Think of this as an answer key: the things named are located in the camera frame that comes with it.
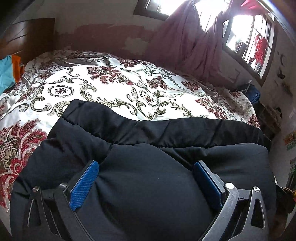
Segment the window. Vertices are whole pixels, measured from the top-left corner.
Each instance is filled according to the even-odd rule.
[[[165,21],[184,0],[139,0],[135,8],[135,15],[156,18]],[[230,0],[201,0],[195,4],[203,30],[208,30],[219,12],[227,9]],[[273,39],[271,34],[273,20],[269,14],[247,16],[239,15],[224,23],[223,50],[238,61],[255,79],[263,85],[264,78],[270,68],[272,59]],[[262,61],[256,64],[254,55],[258,37],[266,40],[266,50]]]

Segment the bedspread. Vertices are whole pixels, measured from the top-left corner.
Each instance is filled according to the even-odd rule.
[[[203,117],[260,128],[252,104],[240,92],[107,53],[44,53],[26,65],[22,81],[0,96],[0,205],[5,210],[14,180],[73,99],[104,104],[132,120]]]

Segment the light blue bag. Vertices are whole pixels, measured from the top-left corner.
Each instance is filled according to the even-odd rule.
[[[14,85],[11,55],[0,60],[0,94]]]

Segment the wooden headboard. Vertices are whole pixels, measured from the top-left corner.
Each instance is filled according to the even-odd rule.
[[[0,59],[17,54],[23,64],[53,51],[54,18],[39,18],[12,24],[0,40]]]

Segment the purple curtain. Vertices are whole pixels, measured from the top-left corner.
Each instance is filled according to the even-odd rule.
[[[258,15],[267,10],[256,0],[232,0],[213,26],[203,31],[194,4],[185,1],[167,18],[149,43],[144,60],[210,81],[209,75],[215,76],[219,69],[223,23],[239,14]]]

